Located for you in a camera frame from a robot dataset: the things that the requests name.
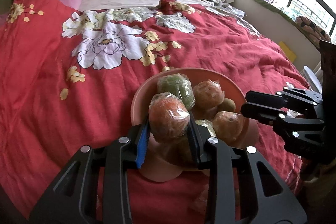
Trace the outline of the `orange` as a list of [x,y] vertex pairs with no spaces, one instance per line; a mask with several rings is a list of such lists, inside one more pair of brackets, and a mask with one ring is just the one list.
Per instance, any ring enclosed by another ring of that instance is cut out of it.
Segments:
[[156,94],[149,105],[151,133],[158,143],[171,143],[186,133],[190,113],[170,92]]
[[212,123],[216,136],[227,144],[231,144],[242,133],[244,118],[238,113],[220,111],[213,118]]
[[220,83],[207,80],[193,87],[195,104],[201,109],[211,109],[223,103],[225,95]]

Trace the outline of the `pink plastic bowl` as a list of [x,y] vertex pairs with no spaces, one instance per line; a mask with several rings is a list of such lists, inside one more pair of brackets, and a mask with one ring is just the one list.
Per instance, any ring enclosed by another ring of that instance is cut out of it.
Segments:
[[146,80],[131,105],[133,125],[149,122],[141,174],[165,182],[184,170],[204,170],[207,157],[203,146],[188,137],[197,126],[207,137],[232,147],[254,145],[259,131],[256,123],[240,113],[245,102],[244,94],[231,79],[206,69],[173,69]]

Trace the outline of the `brown kiwi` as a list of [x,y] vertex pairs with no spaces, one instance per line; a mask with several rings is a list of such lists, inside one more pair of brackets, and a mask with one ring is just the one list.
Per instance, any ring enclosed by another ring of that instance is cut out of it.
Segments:
[[218,106],[218,111],[235,112],[236,104],[232,99],[224,98],[224,101]]

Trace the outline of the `green fruit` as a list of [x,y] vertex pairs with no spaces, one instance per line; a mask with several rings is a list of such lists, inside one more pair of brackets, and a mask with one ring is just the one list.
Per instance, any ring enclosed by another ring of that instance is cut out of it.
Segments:
[[186,75],[176,73],[159,78],[157,82],[158,93],[169,92],[180,100],[191,110],[195,105],[195,96],[191,81]]
[[201,120],[196,120],[195,123],[197,125],[206,127],[212,137],[216,137],[217,136],[216,132],[215,132],[215,130],[213,128],[213,123],[211,121],[209,121],[207,119],[201,119]]

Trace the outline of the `yellow sticky note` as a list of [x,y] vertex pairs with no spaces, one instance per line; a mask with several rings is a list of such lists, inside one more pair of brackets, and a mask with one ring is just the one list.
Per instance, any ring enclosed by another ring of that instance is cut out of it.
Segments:
[[294,61],[297,58],[296,54],[284,42],[279,42],[278,45],[282,49],[282,51],[285,53],[289,61],[294,63]]

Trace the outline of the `white chair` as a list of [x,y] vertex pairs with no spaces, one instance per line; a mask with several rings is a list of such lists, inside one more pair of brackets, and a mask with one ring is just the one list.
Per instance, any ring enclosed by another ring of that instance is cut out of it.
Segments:
[[307,65],[304,65],[300,74],[308,82],[310,90],[322,93],[323,71],[321,69],[321,62],[314,69],[310,69]]

